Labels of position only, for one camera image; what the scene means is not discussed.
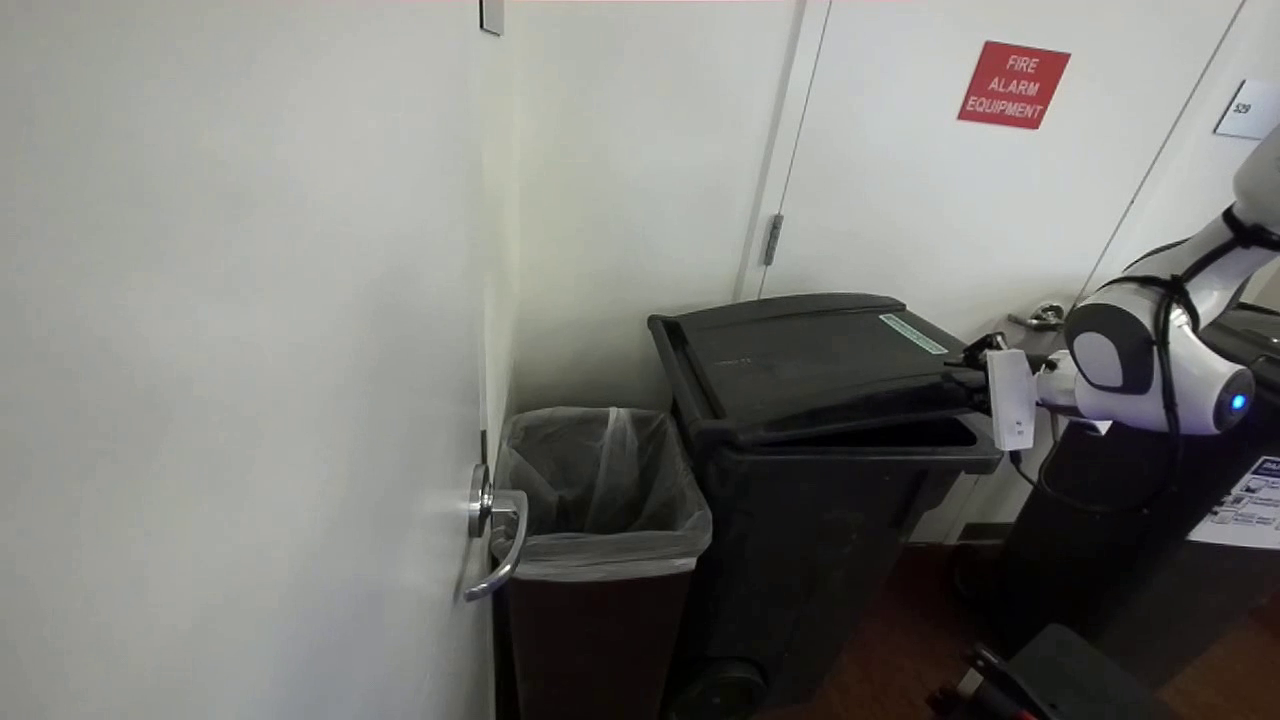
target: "door lever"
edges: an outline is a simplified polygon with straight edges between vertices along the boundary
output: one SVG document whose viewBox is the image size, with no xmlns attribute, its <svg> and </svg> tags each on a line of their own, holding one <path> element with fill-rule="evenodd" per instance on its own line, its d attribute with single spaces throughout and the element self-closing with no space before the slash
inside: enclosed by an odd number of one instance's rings
<svg viewBox="0 0 1280 720">
<path fill-rule="evenodd" d="M 463 591 L 468 603 L 500 591 L 515 569 L 520 569 L 520 556 L 525 556 L 525 544 L 528 544 L 528 496 L 515 494 L 515 488 L 475 488 L 473 502 L 468 502 L 468 533 L 473 538 L 485 538 L 485 526 L 500 515 L 500 522 L 515 522 L 515 538 L 513 538 L 513 550 L 504 554 L 504 562 Z"/>
</svg>

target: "door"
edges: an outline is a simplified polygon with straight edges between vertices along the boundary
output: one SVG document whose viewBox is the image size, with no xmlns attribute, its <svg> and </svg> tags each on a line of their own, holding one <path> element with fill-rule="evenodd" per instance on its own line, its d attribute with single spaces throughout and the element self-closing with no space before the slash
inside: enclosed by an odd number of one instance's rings
<svg viewBox="0 0 1280 720">
<path fill-rule="evenodd" d="M 0 7 L 0 716 L 485 716 L 473 33 Z"/>
<path fill-rule="evenodd" d="M 753 287 L 887 294 L 959 337 L 1081 294 L 1237 7 L 814 0 L 800 140 L 762 202 L 782 235 Z M 1040 132 L 955 121 L 986 42 L 1072 52 Z"/>
</svg>

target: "dark floor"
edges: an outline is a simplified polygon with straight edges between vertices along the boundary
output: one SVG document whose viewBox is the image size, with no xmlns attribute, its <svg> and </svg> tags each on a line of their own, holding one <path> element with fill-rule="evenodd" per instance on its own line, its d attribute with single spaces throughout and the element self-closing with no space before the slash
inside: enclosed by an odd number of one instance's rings
<svg viewBox="0 0 1280 720">
<path fill-rule="evenodd" d="M 924 697 L 965 673 L 972 641 L 943 554 L 909 554 L 814 701 L 762 720 L 931 720 Z M 1239 622 L 1160 697 L 1183 720 L 1280 720 L 1280 610 Z"/>
</svg>

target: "wall sign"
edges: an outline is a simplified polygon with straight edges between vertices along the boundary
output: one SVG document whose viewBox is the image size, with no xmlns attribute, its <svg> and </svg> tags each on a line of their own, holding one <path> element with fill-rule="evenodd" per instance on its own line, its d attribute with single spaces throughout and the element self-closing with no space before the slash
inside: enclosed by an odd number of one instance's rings
<svg viewBox="0 0 1280 720">
<path fill-rule="evenodd" d="M 1072 52 L 984 43 L 959 103 L 968 124 L 1040 130 Z"/>
</svg>

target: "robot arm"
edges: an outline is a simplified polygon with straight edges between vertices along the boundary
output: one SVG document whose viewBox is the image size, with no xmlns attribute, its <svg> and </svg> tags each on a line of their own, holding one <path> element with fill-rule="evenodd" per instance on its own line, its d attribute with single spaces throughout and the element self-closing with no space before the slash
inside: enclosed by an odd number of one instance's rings
<svg viewBox="0 0 1280 720">
<path fill-rule="evenodd" d="M 1280 130 L 1237 177 L 1237 204 L 1200 235 L 1157 247 L 1084 296 L 1040 396 L 1089 420 L 1221 436 L 1252 410 L 1252 373 L 1200 341 L 1280 252 Z"/>
</svg>

